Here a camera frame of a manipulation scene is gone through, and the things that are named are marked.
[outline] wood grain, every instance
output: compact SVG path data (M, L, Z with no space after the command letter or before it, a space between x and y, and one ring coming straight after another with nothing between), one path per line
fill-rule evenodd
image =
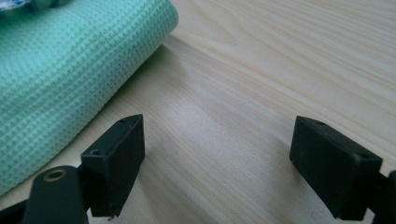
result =
M289 161L294 119L322 120L382 157L384 175L396 169L396 2L172 2L176 30L43 170L77 166L142 113L147 157L110 223L343 223Z

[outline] clamp jaw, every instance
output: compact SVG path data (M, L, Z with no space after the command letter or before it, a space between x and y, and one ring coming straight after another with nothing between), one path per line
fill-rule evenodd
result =
M85 224L119 216L145 158L143 116L117 121L81 154L81 165L38 175L30 198L0 212L4 224Z
M329 125L297 117L290 160L334 217L396 223L396 171L379 173L382 159Z

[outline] black plastic block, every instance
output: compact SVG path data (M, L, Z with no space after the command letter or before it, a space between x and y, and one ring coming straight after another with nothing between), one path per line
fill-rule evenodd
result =
M381 158L323 122L297 117L290 160L334 217L363 220Z
M94 217L120 215L144 158L143 115L117 121L81 154L86 207Z

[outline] towel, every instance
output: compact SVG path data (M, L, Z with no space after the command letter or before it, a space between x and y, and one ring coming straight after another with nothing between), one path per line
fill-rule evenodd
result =
M70 143L177 20L168 0L71 0L0 18L0 195Z

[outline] screw hole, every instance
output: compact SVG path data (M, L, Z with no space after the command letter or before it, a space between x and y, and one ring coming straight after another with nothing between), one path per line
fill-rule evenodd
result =
M100 155L100 150L99 149L94 149L93 151L91 151L91 154L94 156L99 156Z
M54 170L46 175L44 175L44 180L47 182L53 182L64 178L67 171L65 169Z

